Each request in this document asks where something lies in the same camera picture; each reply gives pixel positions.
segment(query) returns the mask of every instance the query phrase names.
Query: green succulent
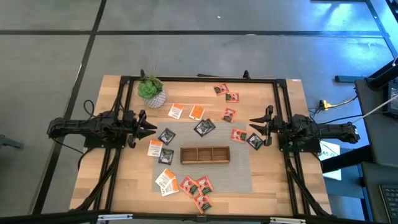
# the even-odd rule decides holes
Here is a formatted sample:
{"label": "green succulent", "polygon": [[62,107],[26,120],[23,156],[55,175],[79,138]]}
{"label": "green succulent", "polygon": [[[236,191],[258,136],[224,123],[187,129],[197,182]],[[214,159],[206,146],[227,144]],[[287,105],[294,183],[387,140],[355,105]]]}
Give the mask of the green succulent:
{"label": "green succulent", "polygon": [[163,84],[154,76],[145,77],[138,86],[138,95],[150,100],[158,95],[163,89]]}

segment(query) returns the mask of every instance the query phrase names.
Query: woven mat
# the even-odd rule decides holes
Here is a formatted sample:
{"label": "woven mat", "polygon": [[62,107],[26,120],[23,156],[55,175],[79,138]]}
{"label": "woven mat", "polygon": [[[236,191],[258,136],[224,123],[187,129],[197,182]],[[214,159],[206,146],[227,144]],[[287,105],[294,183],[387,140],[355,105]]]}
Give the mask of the woven mat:
{"label": "woven mat", "polygon": [[[246,125],[244,123],[215,123],[216,128],[212,132],[200,137],[193,130],[197,124],[197,122],[158,124],[156,137],[159,137],[165,128],[169,128],[176,134],[169,145],[163,144],[164,148],[174,150],[174,157],[171,165],[160,164],[158,163],[159,158],[154,157],[152,180],[155,180],[164,169],[168,168],[177,176],[178,185],[186,176],[197,180],[207,175],[215,192],[252,193],[249,146],[246,142],[243,144],[230,140],[233,128],[246,130]],[[181,146],[229,146],[231,162],[229,164],[181,165]],[[152,182],[152,191],[160,191],[154,181]]]}

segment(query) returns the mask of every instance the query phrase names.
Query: potted plant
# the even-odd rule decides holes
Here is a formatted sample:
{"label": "potted plant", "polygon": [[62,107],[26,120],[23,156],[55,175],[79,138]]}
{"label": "potted plant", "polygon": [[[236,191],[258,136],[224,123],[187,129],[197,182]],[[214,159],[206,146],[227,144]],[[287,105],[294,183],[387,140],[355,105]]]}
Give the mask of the potted plant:
{"label": "potted plant", "polygon": [[166,101],[166,92],[162,82],[154,75],[149,75],[149,77],[141,75],[141,77],[138,95],[144,99],[144,103],[148,107],[160,108]]}

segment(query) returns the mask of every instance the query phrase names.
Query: wooden table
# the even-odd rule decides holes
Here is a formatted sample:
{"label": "wooden table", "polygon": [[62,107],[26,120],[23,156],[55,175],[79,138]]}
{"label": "wooden table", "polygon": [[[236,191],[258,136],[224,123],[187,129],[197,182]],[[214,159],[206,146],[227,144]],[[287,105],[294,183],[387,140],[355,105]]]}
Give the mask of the wooden table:
{"label": "wooden table", "polygon": [[[119,80],[120,76],[104,76],[96,102],[95,114],[110,109],[118,91]],[[249,119],[263,116],[268,105],[275,106],[272,85],[228,83],[230,90],[239,92],[240,102],[226,103],[224,95],[217,96],[214,93],[213,86],[216,84],[219,83],[164,82],[167,93],[165,105],[159,109],[150,109],[144,106],[143,99],[137,95],[138,85],[134,83],[130,109],[136,113],[145,109],[148,122],[156,125],[159,122],[196,122],[188,117],[193,105],[205,107],[203,118],[210,118],[215,123],[224,122],[221,120],[221,115],[226,107],[230,107],[237,111],[234,122],[247,123],[248,133],[255,132],[259,135],[249,126]],[[287,80],[287,86],[293,114],[308,115],[302,82]],[[282,111],[286,118],[282,90],[279,93]],[[167,116],[173,103],[185,106],[179,120]],[[160,192],[151,191],[152,182],[155,181],[152,179],[154,160],[153,157],[147,156],[147,151],[149,141],[155,138],[156,135],[146,137],[141,141],[136,141],[136,148],[131,149],[126,145],[127,148],[122,150],[111,211],[199,214],[193,200],[182,191],[166,197],[162,197]],[[222,194],[213,192],[210,195],[213,207],[206,213],[213,215],[292,215],[285,164],[283,155],[279,151],[277,136],[273,135],[272,146],[262,147],[258,151],[248,144],[246,145],[249,150],[253,193]],[[94,149],[81,162],[70,208],[79,206],[97,184],[103,156],[104,149]],[[301,161],[306,186],[323,209],[331,212],[319,161],[310,153],[301,153]],[[298,209],[303,213],[300,191],[297,186],[295,189]],[[105,200],[106,194],[103,193],[101,208],[104,207]]]}

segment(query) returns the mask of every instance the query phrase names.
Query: concrete floor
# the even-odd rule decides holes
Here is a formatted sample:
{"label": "concrete floor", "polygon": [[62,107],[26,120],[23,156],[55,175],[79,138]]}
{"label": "concrete floor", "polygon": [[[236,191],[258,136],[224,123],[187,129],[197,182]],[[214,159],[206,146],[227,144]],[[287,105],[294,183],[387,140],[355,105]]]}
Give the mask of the concrete floor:
{"label": "concrete floor", "polygon": [[[394,33],[398,28],[391,12],[384,1],[372,2],[398,49],[398,35]],[[2,0],[0,29],[90,30],[99,5],[100,0]],[[377,25],[360,2],[112,0],[105,7],[99,29],[377,30]],[[2,217],[30,212],[52,145],[45,132],[49,121],[65,109],[87,40],[84,35],[0,35],[0,133],[25,143],[20,151],[9,147],[0,151]],[[354,97],[354,86],[334,83],[335,75],[368,76],[390,60],[386,43],[375,38],[97,36],[73,118],[87,118],[82,103],[96,100],[103,75],[138,75],[141,68],[157,75],[241,77],[247,69],[256,78],[299,78],[311,108],[318,100],[339,103]],[[357,101],[320,113],[317,121],[353,114],[360,114]],[[357,127],[361,135],[357,145],[331,142],[350,148],[367,144],[364,124]],[[82,142],[83,138],[75,136],[65,141],[79,149]],[[78,157],[63,149],[45,213],[68,210]],[[331,200],[332,208],[339,203],[358,207],[351,202],[347,198]]]}

